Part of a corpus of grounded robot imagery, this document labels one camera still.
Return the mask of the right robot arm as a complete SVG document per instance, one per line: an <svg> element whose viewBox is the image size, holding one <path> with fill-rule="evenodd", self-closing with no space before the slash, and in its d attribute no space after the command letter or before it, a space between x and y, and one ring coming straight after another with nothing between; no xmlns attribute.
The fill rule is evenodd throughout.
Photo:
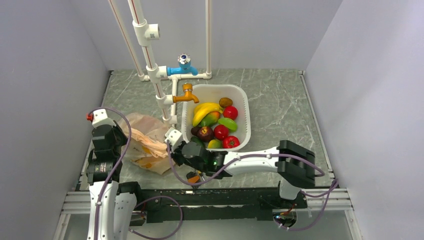
<svg viewBox="0 0 424 240"><path fill-rule="evenodd" d="M289 207L302 189L316 185L315 154L289 140L266 150L235 152L212 151L195 142L166 143L170 160L187 165L207 175L205 182L251 173L276 173L281 176L276 203Z"/></svg>

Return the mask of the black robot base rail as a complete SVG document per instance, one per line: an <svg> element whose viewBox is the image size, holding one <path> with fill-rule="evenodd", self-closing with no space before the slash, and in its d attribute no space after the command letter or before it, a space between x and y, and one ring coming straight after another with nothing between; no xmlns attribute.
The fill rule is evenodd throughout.
<svg viewBox="0 0 424 240"><path fill-rule="evenodd" d="M294 200L281 198L279 183L272 176L262 181L242 176L191 187L168 176L121 183L118 193L134 193L138 204L135 209L147 214L148 223L180 219L268 221L277 210L307 207L301 193Z"/></svg>

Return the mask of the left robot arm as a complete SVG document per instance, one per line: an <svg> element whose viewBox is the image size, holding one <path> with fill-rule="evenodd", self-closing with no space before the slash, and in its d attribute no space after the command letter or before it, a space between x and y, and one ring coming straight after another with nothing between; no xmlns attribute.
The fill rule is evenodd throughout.
<svg viewBox="0 0 424 240"><path fill-rule="evenodd" d="M139 209L144 196L132 184L120 183L121 148L128 138L114 120L92 122L94 148L88 155L86 176L89 184L90 214L87 239L125 240L132 210Z"/></svg>

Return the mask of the peach plastic bag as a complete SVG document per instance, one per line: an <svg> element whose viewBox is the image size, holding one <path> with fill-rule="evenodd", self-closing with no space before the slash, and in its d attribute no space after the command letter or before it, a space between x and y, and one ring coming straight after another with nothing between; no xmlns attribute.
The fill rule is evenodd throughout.
<svg viewBox="0 0 424 240"><path fill-rule="evenodd" d="M141 169L162 175L171 168L165 134L169 127L159 119L140 113L126 116L131 138L125 157Z"/></svg>

